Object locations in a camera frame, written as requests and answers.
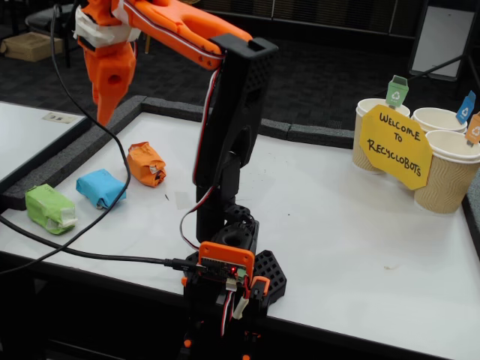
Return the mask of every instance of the wire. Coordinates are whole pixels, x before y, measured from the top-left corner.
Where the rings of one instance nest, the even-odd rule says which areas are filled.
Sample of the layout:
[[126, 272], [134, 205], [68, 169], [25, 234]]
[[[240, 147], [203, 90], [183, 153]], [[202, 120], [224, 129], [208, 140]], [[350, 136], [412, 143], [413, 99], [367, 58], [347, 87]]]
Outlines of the wire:
[[181, 238], [192, 248], [194, 249], [195, 251], [198, 251], [198, 246], [195, 246], [194, 244], [192, 244], [186, 237], [185, 235], [183, 235], [183, 229], [182, 229], [182, 225], [183, 225], [183, 220], [185, 220], [185, 218], [187, 217], [187, 215], [191, 214], [192, 212], [195, 212], [200, 206], [203, 205], [203, 203], [210, 197], [210, 195], [212, 194], [213, 190], [215, 190], [215, 186], [212, 186], [208, 189], [208, 191], [205, 193], [205, 195], [203, 195], [203, 198], [200, 199], [200, 201], [185, 215], [183, 215], [183, 217], [181, 218], [180, 220], [180, 235], [181, 235]]
[[225, 303], [223, 304], [223, 314], [222, 314], [222, 327], [220, 329], [220, 336], [223, 337], [225, 334], [225, 323], [227, 322], [227, 311], [230, 300], [232, 300], [233, 291], [229, 291], [226, 296]]
[[[10, 227], [13, 231], [16, 231], [17, 233], [26, 236], [27, 238], [30, 238], [32, 240], [35, 240], [36, 242], [40, 242], [41, 244], [44, 244], [46, 246], [50, 246], [51, 248], [58, 249], [61, 247], [61, 245], [56, 244], [55, 242], [52, 242], [50, 240], [46, 240], [45, 238], [41, 238], [38, 235], [32, 234], [21, 227], [18, 227], [14, 223], [11, 223], [4, 217], [0, 216], [0, 223], [4, 224], [6, 227]], [[65, 253], [76, 255], [78, 257], [86, 257], [88, 259], [96, 259], [96, 260], [113, 260], [113, 261], [131, 261], [131, 262], [136, 262], [136, 263], [151, 263], [151, 264], [161, 264], [165, 265], [166, 260], [164, 259], [154, 259], [150, 257], [138, 257], [138, 256], [118, 256], [118, 255], [102, 255], [99, 253], [87, 253], [85, 251], [80, 251], [80, 250], [74, 250], [70, 249], [69, 247], [66, 247], [65, 249], [62, 249]]]
[[232, 306], [230, 306], [230, 319], [229, 319], [229, 321], [232, 321], [233, 308], [234, 307], [235, 307], [235, 293], [232, 294]]
[[138, 58], [138, 44], [136, 40], [133, 42], [133, 54], [135, 55], [135, 59]]
[[197, 167], [200, 158], [200, 147], [202, 146], [203, 134], [205, 133], [205, 128], [207, 125], [207, 120], [209, 118], [210, 102], [212, 101], [213, 91], [217, 85], [218, 74], [220, 73], [220, 68], [218, 68], [210, 78], [210, 83], [208, 84], [207, 95], [205, 96], [205, 103], [203, 104], [203, 114], [202, 114], [202, 127], [200, 129], [200, 135], [198, 138], [198, 146], [196, 147], [196, 157], [195, 157], [195, 166], [193, 167], [192, 181], [196, 185], [195, 178], [197, 177]]
[[[61, 87], [64, 89], [65, 93], [67, 94], [67, 96], [70, 98], [70, 100], [76, 105], [76, 107], [79, 108], [79, 110], [85, 115], [85, 117], [90, 120], [91, 122], [93, 122], [95, 125], [97, 125], [99, 128], [101, 128], [103, 131], [105, 131], [107, 134], [109, 134], [114, 140], [115, 142], [117, 143], [118, 145], [118, 148], [120, 149], [120, 153], [121, 153], [121, 157], [124, 161], [124, 165], [125, 165], [125, 169], [127, 170], [127, 181], [125, 182], [125, 185], [124, 187], [121, 189], [121, 191], [118, 193], [118, 195], [116, 196], [116, 198], [113, 200], [112, 202], [112, 205], [107, 209], [105, 210], [99, 217], [97, 217], [92, 223], [90, 223], [90, 225], [88, 225], [87, 227], [85, 227], [84, 229], [82, 229], [81, 231], [79, 231], [73, 238], [71, 238], [69, 241], [67, 241], [65, 244], [61, 245], [61, 246], [58, 246], [54, 251], [51, 251], [49, 253], [46, 253], [45, 255], [39, 257], [38, 259], [35, 259], [35, 260], [32, 260], [31, 262], [28, 262], [26, 263], [25, 265], [21, 265], [21, 266], [18, 266], [16, 268], [11, 268], [7, 271], [3, 271], [3, 272], [0, 272], [0, 275], [6, 275], [6, 274], [11, 274], [13, 272], [18, 272], [20, 270], [23, 270], [23, 269], [26, 269], [30, 266], [33, 266], [34, 264], [36, 263], [39, 263], [41, 261], [44, 261], [45, 259], [48, 259], [49, 257], [52, 257], [53, 255], [59, 253], [60, 251], [63, 251], [65, 249], [67, 249], [68, 246], [70, 246], [71, 244], [73, 244], [80, 236], [82, 236], [83, 234], [85, 234], [87, 231], [89, 231], [92, 227], [94, 227], [96, 224], [98, 224], [98, 222], [100, 222], [103, 218], [105, 218], [105, 216], [107, 216], [107, 214], [113, 209], [113, 207], [115, 206], [115, 204], [120, 200], [120, 197], [122, 196], [122, 194], [127, 190], [127, 187], [128, 185], [130, 184], [130, 180], [131, 180], [131, 172], [130, 172], [130, 167], [128, 166], [128, 162], [127, 162], [127, 157], [125, 156], [125, 153], [123, 151], [123, 148], [122, 148], [122, 144], [120, 143], [120, 140], [117, 138], [117, 136], [115, 136], [114, 133], [112, 133], [109, 129], [107, 129], [106, 127], [104, 127], [103, 125], [99, 124], [97, 121], [95, 121], [91, 116], [90, 114], [88, 114], [76, 101], [75, 99], [72, 97], [72, 95], [70, 94], [70, 92], [68, 91], [67, 89], [67, 86], [64, 84], [63, 82], [63, 79], [62, 79], [62, 76], [60, 75], [60, 71], [59, 71], [59, 67], [57, 65], [57, 62], [56, 62], [56, 55], [55, 55], [55, 44], [54, 44], [54, 29], [55, 29], [55, 22], [56, 22], [56, 17], [57, 17], [57, 11], [59, 9], [59, 5], [58, 4], [55, 4], [55, 6], [53, 7], [53, 15], [52, 15], [52, 21], [50, 23], [50, 48], [51, 48], [51, 51], [52, 51], [52, 62], [53, 62], [53, 67], [55, 68], [55, 72], [57, 74], [57, 77], [58, 77], [58, 80], [60, 81], [61, 83]], [[1, 217], [0, 216], [0, 221], [5, 224], [7, 227], [10, 227], [12, 230], [14, 231], [17, 231], [18, 233], [22, 234], [22, 235], [25, 235], [27, 237], [29, 237], [30, 239], [33, 239], [33, 240], [36, 240], [36, 241], [40, 241], [42, 242], [43, 244], [47, 245], [47, 243], [50, 243], [48, 244], [48, 246], [54, 244], [54, 243], [51, 243], [51, 241], [48, 241], [46, 240], [45, 238], [41, 238], [40, 236], [36, 236], [35, 234], [32, 234], [30, 232], [27, 232], [26, 230], [23, 230], [23, 229], [20, 229], [18, 226], [14, 226], [10, 221], [8, 221], [7, 219], [5, 219], [4, 217]]]

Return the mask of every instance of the black cable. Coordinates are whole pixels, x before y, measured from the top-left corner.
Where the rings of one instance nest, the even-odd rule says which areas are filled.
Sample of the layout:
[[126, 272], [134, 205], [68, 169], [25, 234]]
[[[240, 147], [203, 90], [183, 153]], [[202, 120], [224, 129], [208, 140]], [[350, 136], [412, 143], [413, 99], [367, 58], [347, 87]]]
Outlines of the black cable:
[[96, 224], [98, 224], [98, 222], [100, 222], [105, 216], [107, 216], [107, 214], [113, 209], [113, 207], [115, 206], [115, 204], [120, 200], [120, 197], [122, 196], [122, 194], [127, 190], [127, 187], [128, 185], [130, 184], [130, 180], [131, 180], [131, 172], [130, 172], [130, 167], [128, 166], [128, 162], [127, 162], [127, 157], [125, 156], [125, 153], [123, 151], [123, 148], [122, 148], [122, 144], [120, 143], [120, 140], [119, 138], [117, 138], [117, 136], [112, 133], [109, 129], [107, 129], [106, 127], [104, 127], [102, 124], [98, 123], [97, 121], [95, 121], [76, 101], [75, 99], [72, 97], [72, 95], [70, 94], [70, 92], [68, 91], [67, 89], [67, 86], [64, 84], [63, 82], [63, 79], [62, 79], [62, 76], [60, 75], [60, 71], [59, 71], [59, 67], [57, 65], [57, 62], [56, 62], [56, 54], [55, 54], [55, 43], [54, 43], [54, 29], [55, 29], [55, 22], [56, 22], [56, 15], [57, 15], [57, 10], [59, 9], [59, 5], [56, 4], [54, 7], [53, 7], [53, 16], [52, 16], [52, 22], [50, 23], [50, 48], [51, 48], [51, 51], [52, 51], [52, 62], [53, 62], [53, 67], [55, 68], [55, 72], [57, 74], [57, 77], [58, 77], [58, 80], [60, 81], [61, 83], [61, 87], [64, 89], [65, 93], [67, 94], [67, 96], [70, 98], [70, 100], [76, 105], [76, 107], [78, 107], [78, 109], [85, 115], [85, 117], [90, 120], [91, 122], [93, 122], [95, 125], [97, 125], [99, 128], [101, 128], [103, 131], [105, 131], [107, 134], [109, 134], [112, 139], [115, 140], [115, 142], [117, 143], [118, 145], [118, 148], [120, 149], [120, 153], [121, 153], [121, 157], [124, 161], [124, 165], [125, 165], [125, 169], [127, 170], [127, 181], [125, 182], [125, 185], [124, 187], [121, 189], [120, 193], [118, 193], [117, 197], [113, 200], [112, 202], [112, 205], [107, 209], [105, 210], [99, 217], [97, 217], [92, 223], [90, 223], [90, 225], [88, 225], [87, 227], [85, 227], [84, 229], [82, 229], [80, 232], [78, 232], [72, 239], [70, 239], [69, 241], [67, 241], [65, 244], [63, 245], [58, 245], [52, 241], [49, 241], [49, 240], [46, 240], [45, 238], [41, 238], [40, 236], [37, 236], [35, 234], [32, 234], [24, 229], [21, 229], [20, 227], [18, 227], [17, 225], [11, 223], [9, 220], [5, 219], [4, 217], [0, 216], [0, 222], [3, 223], [5, 226], [11, 228], [13, 231], [16, 231], [32, 240], [35, 240], [37, 242], [40, 242], [46, 246], [50, 246], [51, 248], [55, 248], [54, 251], [51, 251], [41, 257], [39, 257], [38, 259], [35, 259], [31, 262], [28, 262], [27, 264], [25, 265], [22, 265], [22, 266], [19, 266], [19, 267], [16, 267], [16, 268], [12, 268], [12, 269], [9, 269], [7, 271], [3, 271], [3, 272], [0, 272], [0, 275], [6, 275], [6, 274], [10, 274], [10, 273], [13, 273], [13, 272], [18, 272], [20, 270], [23, 270], [23, 269], [26, 269], [28, 268], [29, 266], [32, 266], [36, 263], [39, 263], [41, 261], [44, 261], [45, 259], [59, 253], [60, 251], [65, 251], [69, 254], [73, 254], [73, 255], [77, 255], [77, 256], [80, 256], [80, 257], [88, 257], [88, 258], [92, 258], [92, 259], [99, 259], [99, 260], [116, 260], [116, 261], [135, 261], [135, 262], [141, 262], [141, 263], [157, 263], [157, 264], [163, 264], [165, 266], [172, 266], [173, 263], [172, 263], [172, 260], [167, 260], [167, 259], [152, 259], [152, 258], [147, 258], [147, 257], [136, 257], [136, 256], [115, 256], [115, 255], [101, 255], [101, 254], [96, 254], [96, 253], [86, 253], [86, 252], [83, 252], [83, 251], [79, 251], [79, 250], [73, 250], [73, 249], [69, 249], [68, 246], [70, 246], [71, 244], [73, 244], [81, 235], [83, 235], [84, 233], [86, 233], [87, 231], [89, 231], [92, 227], [94, 227]]

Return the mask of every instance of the paper cup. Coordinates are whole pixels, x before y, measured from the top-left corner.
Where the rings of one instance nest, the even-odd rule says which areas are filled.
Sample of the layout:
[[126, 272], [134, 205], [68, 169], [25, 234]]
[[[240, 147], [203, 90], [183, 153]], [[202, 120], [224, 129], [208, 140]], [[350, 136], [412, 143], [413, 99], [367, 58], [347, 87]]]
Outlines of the paper cup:
[[424, 132], [435, 130], [448, 130], [465, 134], [467, 123], [461, 124], [456, 118], [456, 113], [436, 107], [422, 107], [413, 112], [412, 119], [420, 124]]
[[435, 130], [427, 133], [433, 149], [427, 186], [415, 191], [415, 201], [439, 214], [456, 212], [480, 167], [480, 145], [470, 148], [461, 133]]
[[[355, 134], [353, 137], [353, 163], [360, 169], [367, 170], [371, 173], [380, 174], [383, 173], [383, 171], [377, 169], [371, 164], [367, 155], [365, 155], [362, 147], [360, 146], [360, 134], [362, 132], [363, 116], [372, 110], [376, 105], [388, 106], [385, 99], [364, 99], [358, 102], [355, 118]], [[410, 110], [405, 105], [398, 107], [396, 110], [404, 116], [410, 116]]]

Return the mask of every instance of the green wrapped block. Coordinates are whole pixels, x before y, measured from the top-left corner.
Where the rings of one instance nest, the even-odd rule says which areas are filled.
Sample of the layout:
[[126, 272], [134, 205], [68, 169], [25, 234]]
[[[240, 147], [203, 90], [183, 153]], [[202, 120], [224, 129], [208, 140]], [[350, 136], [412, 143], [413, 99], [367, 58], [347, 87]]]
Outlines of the green wrapped block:
[[49, 233], [60, 235], [75, 227], [75, 204], [48, 184], [28, 190], [25, 203], [28, 216]]

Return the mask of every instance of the white table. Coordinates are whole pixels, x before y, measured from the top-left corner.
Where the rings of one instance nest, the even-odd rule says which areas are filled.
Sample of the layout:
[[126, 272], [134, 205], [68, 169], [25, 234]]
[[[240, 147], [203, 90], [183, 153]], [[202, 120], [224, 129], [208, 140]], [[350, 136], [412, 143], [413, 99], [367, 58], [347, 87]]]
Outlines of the white table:
[[[191, 170], [199, 127], [148, 113], [133, 120], [119, 134], [125, 151], [149, 141], [166, 161], [166, 180], [154, 189], [132, 178], [127, 199], [71, 247], [130, 256], [189, 255], [178, 225], [195, 200]], [[8, 210], [4, 216], [63, 244], [100, 214], [75, 191], [75, 181], [101, 168], [125, 180], [112, 141], [56, 188], [76, 203], [79, 223], [67, 235], [47, 234], [25, 212]], [[452, 216], [421, 210], [393, 178], [356, 169], [350, 150], [264, 136], [241, 171], [237, 202], [260, 221], [257, 250], [273, 251], [288, 281], [270, 317], [435, 356], [480, 357], [480, 263], [461, 210]], [[194, 215], [184, 231], [195, 239]], [[37, 258], [50, 250], [0, 226], [0, 251]], [[182, 275], [161, 265], [66, 253], [48, 261], [183, 291]]]
[[33, 158], [83, 118], [66, 112], [54, 112], [73, 117], [69, 124], [47, 121], [43, 117], [51, 110], [0, 102], [0, 182], [25, 162]]

